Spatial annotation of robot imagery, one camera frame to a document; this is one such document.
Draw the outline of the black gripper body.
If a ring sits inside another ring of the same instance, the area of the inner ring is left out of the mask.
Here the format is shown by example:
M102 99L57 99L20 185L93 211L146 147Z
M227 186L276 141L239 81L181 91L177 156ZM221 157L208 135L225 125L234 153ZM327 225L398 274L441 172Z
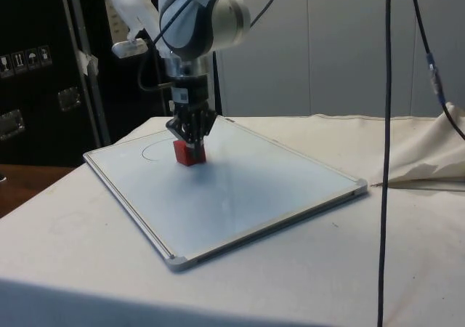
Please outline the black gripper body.
M180 105L196 105L209 98L208 76L175 78L171 86L172 100Z

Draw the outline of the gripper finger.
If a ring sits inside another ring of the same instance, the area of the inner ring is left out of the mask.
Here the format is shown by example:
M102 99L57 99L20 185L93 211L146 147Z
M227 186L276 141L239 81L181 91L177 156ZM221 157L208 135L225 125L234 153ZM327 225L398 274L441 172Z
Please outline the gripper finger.
M208 136L215 121L215 111L207 102L199 104L190 114L193 156L199 161L202 155L203 139Z
M174 103L173 118L166 123L166 128L186 146L193 148L193 125L189 107Z

